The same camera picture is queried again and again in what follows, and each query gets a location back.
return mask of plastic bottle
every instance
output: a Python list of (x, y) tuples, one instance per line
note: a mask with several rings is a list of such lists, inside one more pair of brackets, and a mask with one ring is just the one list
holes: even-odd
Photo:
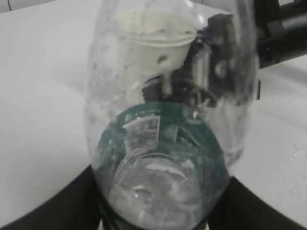
[(103, 3), (85, 123), (106, 229), (203, 230), (243, 152), (250, 1), (204, 4)]

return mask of white surface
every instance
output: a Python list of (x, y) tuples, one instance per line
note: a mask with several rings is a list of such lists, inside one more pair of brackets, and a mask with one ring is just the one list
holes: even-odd
[(82, 84), (99, 0), (0, 14), (0, 227), (89, 164)]
[(307, 56), (260, 72), (250, 137), (236, 177), (307, 227)]
[[(58, 0), (0, 14), (0, 226), (88, 164), (81, 85), (99, 5)], [(262, 99), (236, 176), (307, 227), (306, 63), (302, 57), (260, 72)]]
[(46, 3), (54, 0), (10, 0), (11, 9), (17, 10), (24, 7), (34, 6), (41, 3)]
[(8, 12), (10, 11), (8, 1), (7, 0), (0, 0), (0, 13)]

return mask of white cup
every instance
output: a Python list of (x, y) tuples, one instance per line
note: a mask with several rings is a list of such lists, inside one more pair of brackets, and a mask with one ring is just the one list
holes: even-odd
[(194, 24), (181, 15), (159, 10), (135, 10), (116, 17), (125, 78), (144, 81), (183, 66), (196, 36)]

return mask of black object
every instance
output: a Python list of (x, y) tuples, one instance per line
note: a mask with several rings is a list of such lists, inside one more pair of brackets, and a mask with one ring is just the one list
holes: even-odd
[(0, 230), (97, 230), (97, 197), (92, 169), (88, 167), (55, 197)]
[(307, 0), (254, 0), (260, 67), (307, 54)]
[[(97, 230), (99, 196), (88, 167), (54, 198), (0, 230)], [(210, 230), (306, 230), (261, 201), (236, 178), (215, 207), (209, 225)]]
[(306, 230), (260, 200), (236, 178), (211, 214), (209, 226), (210, 230)]

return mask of black cylinder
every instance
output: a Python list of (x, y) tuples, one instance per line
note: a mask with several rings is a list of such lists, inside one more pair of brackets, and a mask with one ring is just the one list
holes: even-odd
[(257, 26), (261, 68), (307, 54), (307, 0), (281, 6), (279, 19)]

